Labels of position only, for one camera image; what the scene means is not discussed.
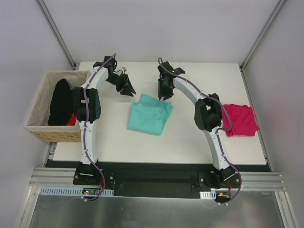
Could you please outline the pink t-shirt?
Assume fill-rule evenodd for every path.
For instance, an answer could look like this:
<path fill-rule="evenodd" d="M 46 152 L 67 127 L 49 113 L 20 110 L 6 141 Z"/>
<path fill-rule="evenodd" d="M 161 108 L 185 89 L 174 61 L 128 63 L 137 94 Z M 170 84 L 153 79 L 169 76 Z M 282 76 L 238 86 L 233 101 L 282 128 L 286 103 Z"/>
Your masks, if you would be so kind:
<path fill-rule="evenodd" d="M 232 127 L 226 131 L 226 136 L 255 136 L 259 127 L 256 123 L 253 109 L 247 105 L 225 104 Z"/>

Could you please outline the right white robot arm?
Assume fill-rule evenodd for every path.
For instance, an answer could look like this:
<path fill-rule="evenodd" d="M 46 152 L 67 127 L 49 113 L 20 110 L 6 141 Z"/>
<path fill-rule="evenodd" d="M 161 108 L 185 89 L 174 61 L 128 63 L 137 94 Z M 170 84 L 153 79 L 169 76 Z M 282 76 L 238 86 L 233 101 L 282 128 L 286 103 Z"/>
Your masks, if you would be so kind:
<path fill-rule="evenodd" d="M 158 98 L 167 100 L 178 89 L 194 104 L 194 122 L 207 138 L 212 155 L 213 171 L 204 177 L 204 183 L 211 188 L 223 188 L 236 173 L 226 153 L 221 130 L 226 131 L 222 123 L 224 107 L 216 93 L 205 94 L 186 76 L 182 68 L 174 69 L 168 61 L 158 58 Z"/>

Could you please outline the teal t-shirt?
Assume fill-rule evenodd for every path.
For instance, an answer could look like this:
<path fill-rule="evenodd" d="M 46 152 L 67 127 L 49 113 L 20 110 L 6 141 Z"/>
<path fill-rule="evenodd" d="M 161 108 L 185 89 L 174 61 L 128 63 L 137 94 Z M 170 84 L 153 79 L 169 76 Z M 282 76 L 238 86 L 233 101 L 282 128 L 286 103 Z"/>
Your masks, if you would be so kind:
<path fill-rule="evenodd" d="M 127 129 L 131 131 L 162 135 L 172 113 L 173 105 L 142 94 L 138 102 L 131 105 Z"/>

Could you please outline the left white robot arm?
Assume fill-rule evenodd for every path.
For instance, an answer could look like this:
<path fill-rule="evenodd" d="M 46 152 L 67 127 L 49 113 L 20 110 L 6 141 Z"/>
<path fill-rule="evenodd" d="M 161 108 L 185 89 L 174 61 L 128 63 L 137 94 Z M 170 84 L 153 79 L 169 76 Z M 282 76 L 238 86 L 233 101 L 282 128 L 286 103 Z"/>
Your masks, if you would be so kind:
<path fill-rule="evenodd" d="M 72 90 L 73 113 L 78 121 L 81 133 L 81 159 L 80 168 L 84 168 L 85 181 L 95 185 L 103 176 L 98 168 L 98 155 L 96 149 L 97 121 L 101 116 L 102 108 L 98 89 L 104 82 L 115 86 L 116 91 L 125 96 L 133 97 L 136 94 L 128 75 L 123 69 L 116 72 L 116 54 L 105 56 L 102 62 L 93 64 L 93 71 L 88 79 L 80 86 Z"/>

